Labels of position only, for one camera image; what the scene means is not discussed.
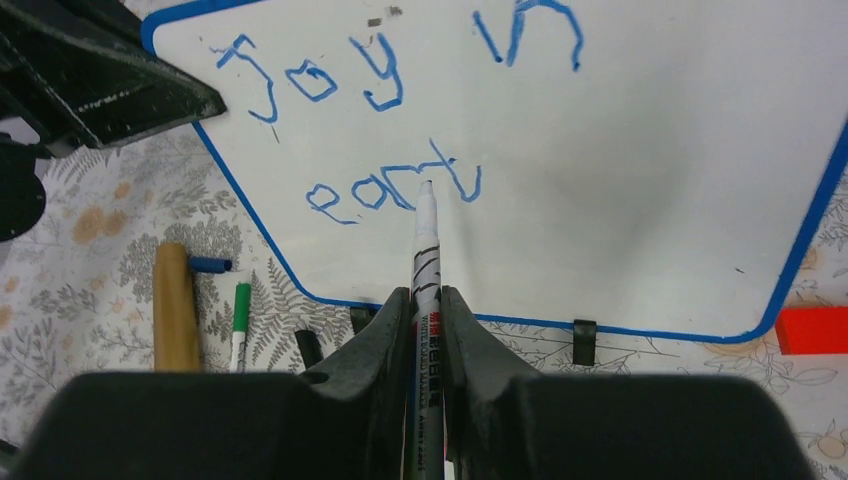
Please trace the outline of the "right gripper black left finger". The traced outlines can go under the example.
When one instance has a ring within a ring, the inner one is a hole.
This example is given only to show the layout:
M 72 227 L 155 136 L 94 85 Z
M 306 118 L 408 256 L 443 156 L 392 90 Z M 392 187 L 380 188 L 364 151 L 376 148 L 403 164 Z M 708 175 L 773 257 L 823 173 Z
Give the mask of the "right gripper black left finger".
M 288 373 L 101 372 L 70 381 L 12 479 L 398 479 L 410 294 Z

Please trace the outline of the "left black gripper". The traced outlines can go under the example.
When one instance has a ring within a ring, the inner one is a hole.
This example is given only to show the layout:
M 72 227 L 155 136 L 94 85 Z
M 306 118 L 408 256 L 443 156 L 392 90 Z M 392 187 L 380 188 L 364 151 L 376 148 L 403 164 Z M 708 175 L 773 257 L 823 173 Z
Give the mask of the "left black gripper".
M 119 1 L 4 1 L 1 117 L 54 153 L 109 148 L 223 114 L 213 87 L 142 46 Z

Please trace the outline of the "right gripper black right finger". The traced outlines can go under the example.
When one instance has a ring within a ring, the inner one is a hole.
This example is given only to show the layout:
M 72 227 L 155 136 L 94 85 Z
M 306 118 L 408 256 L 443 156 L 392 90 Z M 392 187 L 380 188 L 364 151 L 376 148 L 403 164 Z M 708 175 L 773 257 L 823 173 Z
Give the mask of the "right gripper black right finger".
M 544 374 L 441 295 L 448 457 L 460 479 L 811 479 L 779 406 L 715 375 Z

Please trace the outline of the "blue-capped marker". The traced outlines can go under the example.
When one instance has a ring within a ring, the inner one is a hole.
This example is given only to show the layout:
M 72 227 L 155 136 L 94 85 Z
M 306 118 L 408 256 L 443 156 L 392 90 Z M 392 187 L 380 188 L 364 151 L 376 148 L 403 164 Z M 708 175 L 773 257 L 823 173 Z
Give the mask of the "blue-capped marker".
M 416 204 L 410 300 L 414 356 L 407 406 L 404 477 L 442 479 L 441 265 L 437 201 L 430 180 L 420 185 Z

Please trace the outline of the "blue-framed whiteboard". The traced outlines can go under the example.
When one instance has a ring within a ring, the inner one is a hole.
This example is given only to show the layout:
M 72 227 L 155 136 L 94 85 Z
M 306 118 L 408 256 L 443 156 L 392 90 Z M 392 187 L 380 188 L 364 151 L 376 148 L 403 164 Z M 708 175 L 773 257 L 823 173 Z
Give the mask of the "blue-framed whiteboard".
M 196 1 L 141 35 L 219 92 L 197 132 L 323 303 L 410 283 L 428 180 L 479 318 L 745 342 L 847 160 L 843 1 Z

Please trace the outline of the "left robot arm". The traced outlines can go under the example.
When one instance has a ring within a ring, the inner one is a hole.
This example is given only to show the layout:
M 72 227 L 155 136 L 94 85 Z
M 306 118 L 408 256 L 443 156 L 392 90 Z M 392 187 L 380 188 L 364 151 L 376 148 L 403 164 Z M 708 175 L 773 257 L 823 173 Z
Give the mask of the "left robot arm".
M 119 1 L 1 4 L 1 117 L 34 144 L 1 135 L 1 239 L 29 231 L 46 193 L 37 160 L 119 147 L 225 112 L 220 94 L 142 47 L 141 21 Z

